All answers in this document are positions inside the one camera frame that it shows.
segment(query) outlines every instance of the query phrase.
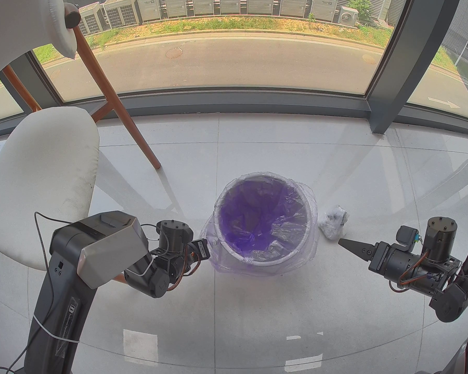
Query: white chair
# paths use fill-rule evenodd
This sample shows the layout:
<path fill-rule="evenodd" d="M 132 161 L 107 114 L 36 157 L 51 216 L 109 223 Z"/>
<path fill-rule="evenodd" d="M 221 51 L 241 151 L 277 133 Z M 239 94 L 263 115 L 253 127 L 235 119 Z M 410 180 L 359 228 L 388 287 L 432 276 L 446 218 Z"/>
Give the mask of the white chair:
<path fill-rule="evenodd" d="M 76 39 L 64 13 L 62 0 L 0 0 L 0 70 L 49 43 L 74 58 Z M 28 115 L 0 152 L 0 252 L 45 270 L 33 214 L 65 221 L 87 217 L 98 159 L 99 133 L 84 109 L 54 107 Z M 61 225 L 41 226 L 50 235 Z M 50 239 L 44 241 L 49 259 Z"/>

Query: chair seat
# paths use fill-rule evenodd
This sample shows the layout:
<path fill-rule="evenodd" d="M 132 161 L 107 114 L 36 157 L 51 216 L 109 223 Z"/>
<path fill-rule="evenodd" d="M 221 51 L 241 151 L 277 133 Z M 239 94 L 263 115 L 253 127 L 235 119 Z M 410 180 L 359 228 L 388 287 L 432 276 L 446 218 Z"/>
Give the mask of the chair seat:
<path fill-rule="evenodd" d="M 33 214 L 63 221 L 88 216 L 99 133 L 84 109 L 53 107 L 28 115 L 0 152 L 0 252 L 38 270 L 45 263 Z M 38 217 L 47 260 L 53 230 Z"/>

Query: asphalt road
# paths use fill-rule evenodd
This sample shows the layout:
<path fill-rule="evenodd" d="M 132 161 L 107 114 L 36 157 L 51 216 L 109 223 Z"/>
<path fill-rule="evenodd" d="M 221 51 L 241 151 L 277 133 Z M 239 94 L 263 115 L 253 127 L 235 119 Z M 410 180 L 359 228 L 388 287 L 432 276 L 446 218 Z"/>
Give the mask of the asphalt road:
<path fill-rule="evenodd" d="M 248 85 L 354 94 L 365 92 L 381 59 L 378 51 L 357 44 L 256 35 L 161 39 L 109 49 L 97 59 L 117 92 Z M 80 59 L 46 73 L 66 101 L 101 95 Z M 433 68 L 411 101 L 468 116 L 468 86 Z"/>

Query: tiled floor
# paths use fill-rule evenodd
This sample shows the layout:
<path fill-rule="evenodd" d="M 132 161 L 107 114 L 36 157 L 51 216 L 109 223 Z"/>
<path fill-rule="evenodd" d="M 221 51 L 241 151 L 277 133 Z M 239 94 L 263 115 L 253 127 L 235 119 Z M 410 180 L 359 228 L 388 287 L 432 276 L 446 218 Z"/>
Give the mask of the tiled floor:
<path fill-rule="evenodd" d="M 162 170 L 154 171 L 117 121 L 101 122 L 91 214 L 121 209 L 141 222 L 175 218 L 198 234 L 228 182 L 273 171 L 308 184 L 321 211 L 337 203 L 347 209 L 351 239 L 392 243 L 401 224 L 424 234 L 428 218 L 450 216 L 458 223 L 453 254 L 466 257 L 466 136 L 402 125 L 378 136 L 366 121 L 321 116 L 136 122 Z M 0 255 L 0 365 L 26 343 L 44 275 Z M 444 324 L 428 302 L 414 292 L 394 294 L 365 262 L 321 236 L 316 257 L 283 276 L 216 273 L 206 264 L 157 300 L 116 282 L 100 287 L 73 373 L 434 372 L 466 338 L 468 310 Z M 132 356 L 124 330 L 157 336 L 157 350 L 149 344 Z M 291 360 L 295 366 L 285 368 Z"/>

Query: trash can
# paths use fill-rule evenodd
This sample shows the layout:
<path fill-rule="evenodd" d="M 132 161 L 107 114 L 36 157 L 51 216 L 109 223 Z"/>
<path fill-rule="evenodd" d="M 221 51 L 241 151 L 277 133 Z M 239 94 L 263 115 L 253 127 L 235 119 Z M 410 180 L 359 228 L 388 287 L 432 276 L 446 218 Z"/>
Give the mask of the trash can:
<path fill-rule="evenodd" d="M 319 232 L 317 204 L 304 184 L 271 172 L 230 182 L 202 231 L 216 270 L 275 275 L 311 260 Z"/>

